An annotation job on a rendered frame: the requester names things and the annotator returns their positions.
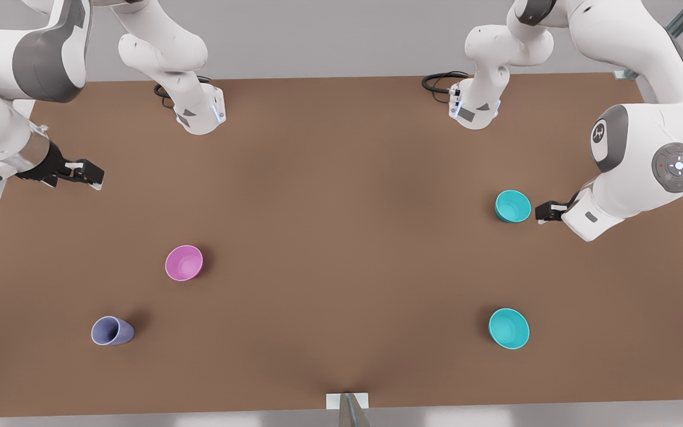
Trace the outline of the pink bowl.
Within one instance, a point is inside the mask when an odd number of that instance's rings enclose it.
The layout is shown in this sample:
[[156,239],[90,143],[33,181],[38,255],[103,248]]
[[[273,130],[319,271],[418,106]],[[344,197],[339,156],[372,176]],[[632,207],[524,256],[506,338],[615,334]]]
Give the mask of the pink bowl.
[[200,249],[191,245],[179,246],[168,254],[164,268],[174,281],[187,281],[195,278],[203,267]]

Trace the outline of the teal bowl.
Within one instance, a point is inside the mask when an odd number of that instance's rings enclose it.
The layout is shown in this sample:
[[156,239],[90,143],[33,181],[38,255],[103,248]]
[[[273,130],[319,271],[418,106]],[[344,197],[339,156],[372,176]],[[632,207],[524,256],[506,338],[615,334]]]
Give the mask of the teal bowl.
[[522,222],[531,216],[528,197],[515,190],[500,192],[495,200],[495,214],[503,222]]
[[488,331],[493,341],[505,349],[520,349],[529,341],[528,321],[511,308],[494,311],[488,321]]

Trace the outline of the silver frame post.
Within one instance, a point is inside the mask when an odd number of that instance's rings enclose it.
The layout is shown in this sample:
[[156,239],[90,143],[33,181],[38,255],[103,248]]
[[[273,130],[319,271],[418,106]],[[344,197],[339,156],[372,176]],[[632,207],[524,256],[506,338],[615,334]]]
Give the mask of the silver frame post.
[[[683,8],[678,11],[673,19],[671,19],[669,24],[666,25],[665,29],[675,40],[683,34]],[[639,76],[639,74],[632,69],[614,71],[613,75],[615,80],[619,81],[634,81]]]
[[364,410],[369,408],[368,393],[326,394],[326,410],[339,411],[339,427],[371,427]]

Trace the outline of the lavender blue bowl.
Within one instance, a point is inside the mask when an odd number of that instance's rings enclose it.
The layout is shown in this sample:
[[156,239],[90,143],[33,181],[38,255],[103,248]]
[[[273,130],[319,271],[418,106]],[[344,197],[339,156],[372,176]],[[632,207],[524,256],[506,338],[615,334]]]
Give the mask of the lavender blue bowl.
[[114,316],[104,316],[92,325],[91,338],[100,346],[122,345],[132,340],[135,328],[125,320]]

